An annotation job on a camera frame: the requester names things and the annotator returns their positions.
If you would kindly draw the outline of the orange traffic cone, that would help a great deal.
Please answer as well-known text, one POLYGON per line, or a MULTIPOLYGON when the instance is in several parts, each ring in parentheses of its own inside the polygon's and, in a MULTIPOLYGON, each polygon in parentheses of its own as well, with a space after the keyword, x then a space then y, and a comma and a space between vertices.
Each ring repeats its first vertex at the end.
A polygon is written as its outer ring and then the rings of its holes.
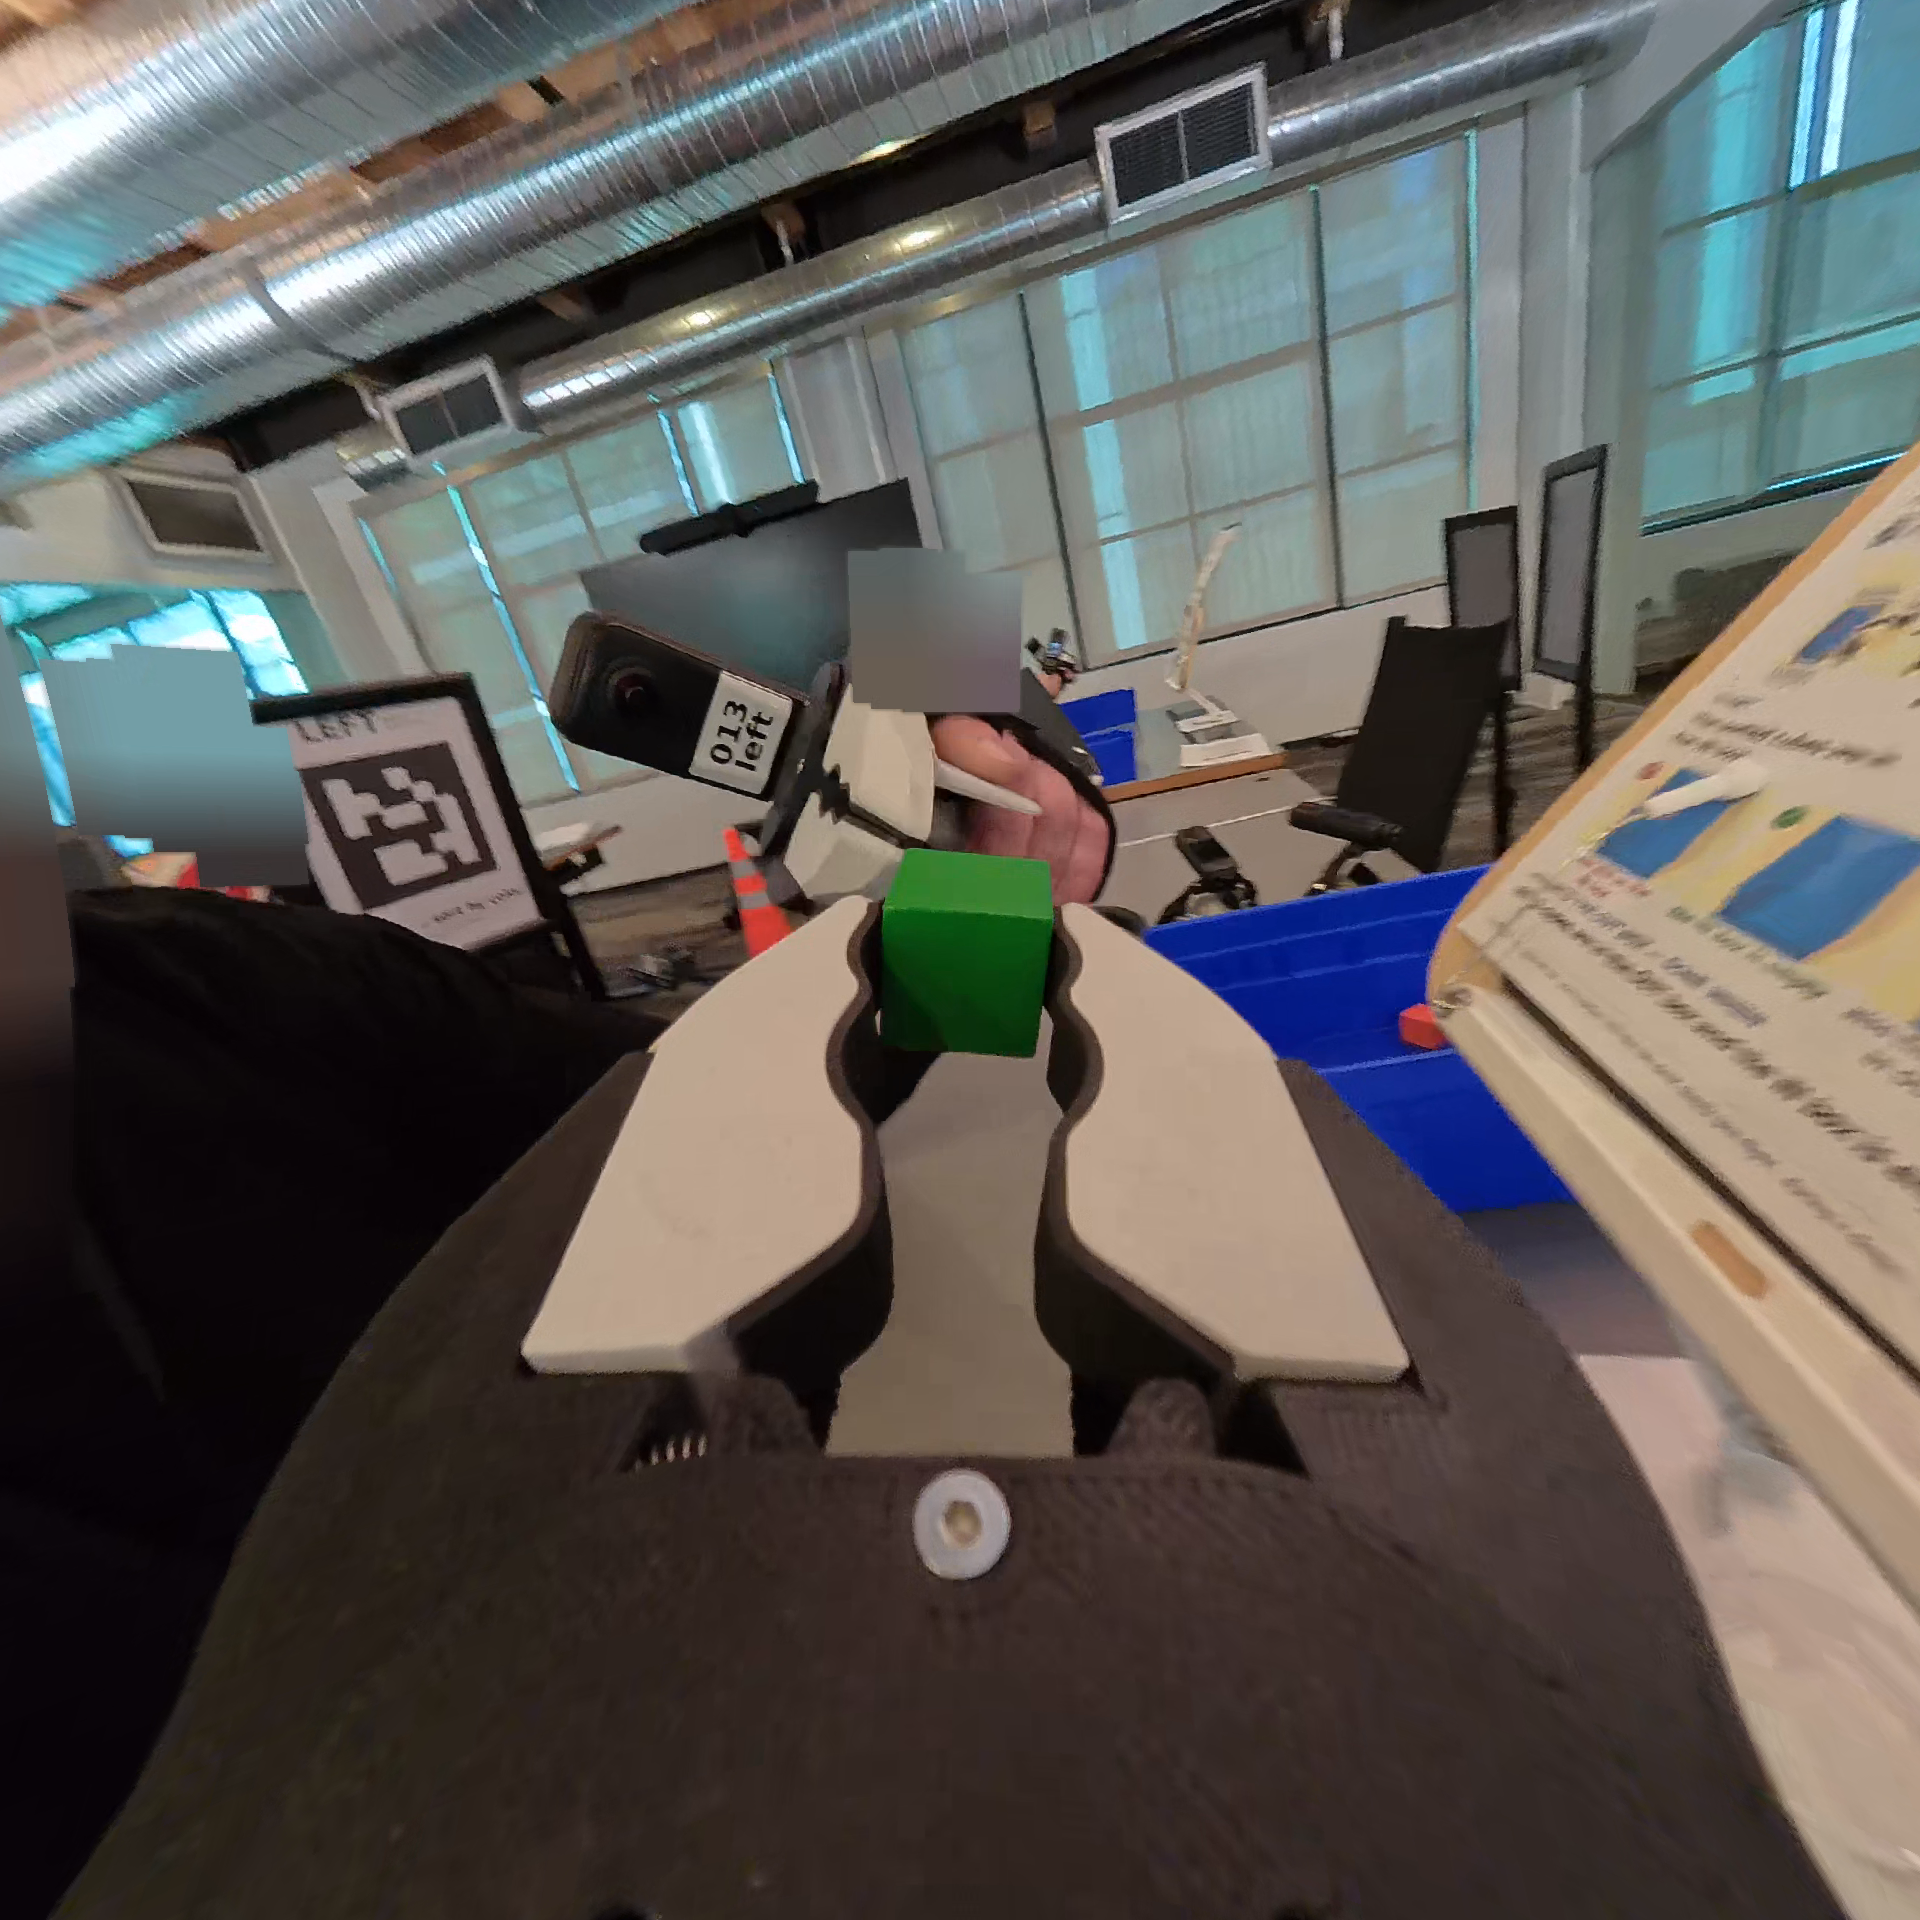
POLYGON ((791 931, 787 911, 773 902, 766 873, 762 871, 748 838, 740 827, 723 827, 723 852, 731 881, 734 917, 745 949, 754 959, 780 946, 791 931))

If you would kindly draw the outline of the black office chair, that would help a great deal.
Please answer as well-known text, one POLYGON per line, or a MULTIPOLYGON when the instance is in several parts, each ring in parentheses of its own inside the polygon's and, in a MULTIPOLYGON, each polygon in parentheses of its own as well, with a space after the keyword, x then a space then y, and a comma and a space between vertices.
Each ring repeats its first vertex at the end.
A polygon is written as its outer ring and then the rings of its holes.
POLYGON ((1331 840, 1307 896, 1372 886, 1369 857, 1431 873, 1451 831, 1479 731, 1505 688, 1511 619, 1423 628, 1388 619, 1359 725, 1331 797, 1300 802, 1298 831, 1331 840))

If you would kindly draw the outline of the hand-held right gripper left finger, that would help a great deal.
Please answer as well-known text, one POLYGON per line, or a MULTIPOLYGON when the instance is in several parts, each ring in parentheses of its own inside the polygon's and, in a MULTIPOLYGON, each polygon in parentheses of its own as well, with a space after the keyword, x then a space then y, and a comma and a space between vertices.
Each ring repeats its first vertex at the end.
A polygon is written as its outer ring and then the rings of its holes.
POLYGON ((875 1226, 847 1055, 877 924, 875 899, 834 902, 652 1045, 522 1337, 533 1374, 734 1374, 749 1329, 875 1226))

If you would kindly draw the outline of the black framed standing panel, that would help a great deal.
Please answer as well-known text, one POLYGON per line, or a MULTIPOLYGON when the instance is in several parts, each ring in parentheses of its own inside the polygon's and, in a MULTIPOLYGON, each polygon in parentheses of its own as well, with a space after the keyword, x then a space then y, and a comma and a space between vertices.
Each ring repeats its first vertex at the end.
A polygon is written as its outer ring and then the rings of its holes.
POLYGON ((1531 672, 1593 690, 1596 591, 1610 448, 1591 443, 1541 474, 1531 672))
POLYGON ((1450 516, 1443 560, 1450 621, 1500 628, 1500 688, 1524 681, 1520 507, 1514 504, 1450 516))

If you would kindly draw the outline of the silver air duct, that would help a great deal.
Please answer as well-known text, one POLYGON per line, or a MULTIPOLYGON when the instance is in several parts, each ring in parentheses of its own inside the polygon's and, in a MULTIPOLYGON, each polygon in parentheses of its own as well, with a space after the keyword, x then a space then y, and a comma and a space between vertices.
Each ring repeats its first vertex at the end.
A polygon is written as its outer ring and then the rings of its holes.
POLYGON ((577 56, 772 3, 3 3, 3 323, 577 56))
POLYGON ((388 387, 518 371, 674 303, 1085 173, 1096 129, 1262 67, 1280 154, 1364 88, 1493 54, 1493 95, 1608 74, 1652 3, 696 3, 585 98, 428 157, 3 346, 3 494, 209 438, 240 468, 388 387))

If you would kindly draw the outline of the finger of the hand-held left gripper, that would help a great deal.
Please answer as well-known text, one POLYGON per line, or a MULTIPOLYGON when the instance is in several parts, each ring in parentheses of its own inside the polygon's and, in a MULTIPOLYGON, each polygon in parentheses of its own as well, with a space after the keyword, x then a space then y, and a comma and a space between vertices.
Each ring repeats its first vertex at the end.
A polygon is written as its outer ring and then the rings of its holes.
POLYGON ((828 731, 828 774, 853 811, 889 830, 902 845, 933 838, 935 754, 925 713, 841 703, 828 731))
POLYGON ((904 852, 908 842, 883 824, 855 815, 798 815, 786 840, 786 876, 815 908, 835 899, 882 899, 904 852))

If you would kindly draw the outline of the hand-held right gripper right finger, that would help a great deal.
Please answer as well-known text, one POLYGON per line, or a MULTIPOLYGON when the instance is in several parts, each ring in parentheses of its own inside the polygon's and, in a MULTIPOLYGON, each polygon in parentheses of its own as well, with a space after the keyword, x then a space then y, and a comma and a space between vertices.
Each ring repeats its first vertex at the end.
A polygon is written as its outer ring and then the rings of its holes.
POLYGON ((1278 1055, 1190 971, 1060 911, 1038 1325, 1076 1380, 1401 1380, 1409 1355, 1278 1055))

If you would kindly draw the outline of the green wooden cube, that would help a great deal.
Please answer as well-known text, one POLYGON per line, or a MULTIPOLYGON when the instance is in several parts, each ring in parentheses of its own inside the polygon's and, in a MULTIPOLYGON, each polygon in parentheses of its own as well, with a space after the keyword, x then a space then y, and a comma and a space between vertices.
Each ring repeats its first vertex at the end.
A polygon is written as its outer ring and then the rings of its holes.
POLYGON ((880 908, 882 1041, 914 1054, 1031 1058, 1051 940, 1044 862, 905 849, 880 908))

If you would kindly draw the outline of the blue plastic bin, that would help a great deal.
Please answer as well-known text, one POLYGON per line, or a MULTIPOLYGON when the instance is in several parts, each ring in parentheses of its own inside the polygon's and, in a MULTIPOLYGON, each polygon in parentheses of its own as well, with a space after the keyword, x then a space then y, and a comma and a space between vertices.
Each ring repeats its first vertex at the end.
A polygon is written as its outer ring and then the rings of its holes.
POLYGON ((1281 1059, 1331 1091, 1451 1212, 1569 1201, 1571 1192, 1450 1045, 1401 1037, 1427 964, 1483 868, 1381 879, 1150 929, 1281 1059))

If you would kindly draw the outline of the wooden table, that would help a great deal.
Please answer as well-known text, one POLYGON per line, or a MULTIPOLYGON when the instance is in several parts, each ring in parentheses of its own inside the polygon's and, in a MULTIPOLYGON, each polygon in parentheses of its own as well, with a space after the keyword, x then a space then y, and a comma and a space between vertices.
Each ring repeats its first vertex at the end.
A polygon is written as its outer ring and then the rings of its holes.
POLYGON ((1167 794, 1179 794, 1194 787, 1231 781, 1241 777, 1264 777, 1283 770, 1285 751, 1246 754, 1240 758, 1215 760, 1203 766, 1179 768, 1159 777, 1106 781, 1102 794, 1110 805, 1153 799, 1167 794))

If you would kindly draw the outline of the black device on floor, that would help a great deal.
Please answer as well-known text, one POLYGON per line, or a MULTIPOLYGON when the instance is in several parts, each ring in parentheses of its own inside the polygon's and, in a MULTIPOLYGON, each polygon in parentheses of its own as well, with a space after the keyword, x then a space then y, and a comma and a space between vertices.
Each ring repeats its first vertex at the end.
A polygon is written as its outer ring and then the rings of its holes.
POLYGON ((1231 914, 1262 903, 1253 881, 1207 826, 1179 827, 1172 845, 1190 870, 1188 886, 1155 917, 1157 927, 1231 914))

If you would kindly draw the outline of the illustrated instruction board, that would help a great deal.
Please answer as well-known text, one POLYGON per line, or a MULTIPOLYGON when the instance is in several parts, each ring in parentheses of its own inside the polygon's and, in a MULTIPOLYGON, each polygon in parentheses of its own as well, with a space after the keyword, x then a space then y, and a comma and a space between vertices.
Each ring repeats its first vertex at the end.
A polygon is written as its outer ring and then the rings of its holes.
POLYGON ((1917 452, 1462 902, 1427 1001, 1917 1597, 1917 452))

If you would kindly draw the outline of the white air vent grille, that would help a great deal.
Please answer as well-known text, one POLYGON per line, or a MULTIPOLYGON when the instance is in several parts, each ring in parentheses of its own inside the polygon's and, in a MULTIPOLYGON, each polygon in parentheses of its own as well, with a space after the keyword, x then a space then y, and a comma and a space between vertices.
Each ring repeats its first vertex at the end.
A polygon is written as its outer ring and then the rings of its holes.
POLYGON ((1273 141, 1265 69, 1250 63, 1102 121, 1093 129, 1093 163, 1107 228, 1268 173, 1273 141))
POLYGON ((453 452, 504 443, 526 427, 514 379, 489 353, 385 389, 374 407, 413 468, 441 462, 453 452))

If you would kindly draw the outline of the small blue storage bin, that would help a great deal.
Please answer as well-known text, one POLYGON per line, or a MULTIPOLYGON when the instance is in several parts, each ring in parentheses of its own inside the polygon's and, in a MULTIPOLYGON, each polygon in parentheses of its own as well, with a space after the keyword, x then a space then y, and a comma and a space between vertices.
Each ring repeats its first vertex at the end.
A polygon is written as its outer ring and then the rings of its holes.
POLYGON ((1139 780, 1139 707, 1130 685, 1062 697, 1060 712, 1082 742, 1096 783, 1127 787, 1139 780))

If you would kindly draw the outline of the person's left hand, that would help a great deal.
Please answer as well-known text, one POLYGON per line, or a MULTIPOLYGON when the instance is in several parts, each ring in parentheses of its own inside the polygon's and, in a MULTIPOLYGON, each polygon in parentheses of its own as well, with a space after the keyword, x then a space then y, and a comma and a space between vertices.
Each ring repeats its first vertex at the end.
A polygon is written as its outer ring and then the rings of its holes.
POLYGON ((937 760, 1036 805, 1033 813, 1022 813, 953 797, 953 847, 1046 863, 1056 903, 1099 899, 1114 854, 1111 818, 1047 748, 1030 745, 1019 731, 990 717, 959 713, 935 720, 929 744, 937 760))

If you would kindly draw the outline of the person's black clothing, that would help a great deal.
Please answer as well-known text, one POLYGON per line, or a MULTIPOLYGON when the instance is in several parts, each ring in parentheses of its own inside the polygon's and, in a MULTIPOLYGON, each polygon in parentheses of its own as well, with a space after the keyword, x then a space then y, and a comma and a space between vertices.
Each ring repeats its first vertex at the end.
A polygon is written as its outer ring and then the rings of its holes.
POLYGON ((50 1915, 323 1385, 659 1013, 3 852, 1 1902, 50 1915))

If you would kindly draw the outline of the black framed marker sign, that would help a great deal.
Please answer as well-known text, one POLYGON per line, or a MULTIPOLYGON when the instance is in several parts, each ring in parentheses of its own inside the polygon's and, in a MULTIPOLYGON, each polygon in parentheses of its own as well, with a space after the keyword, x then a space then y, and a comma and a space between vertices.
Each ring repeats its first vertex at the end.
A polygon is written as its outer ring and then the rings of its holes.
POLYGON ((290 739, 308 876, 328 908, 610 997, 468 673, 255 697, 250 713, 290 739))

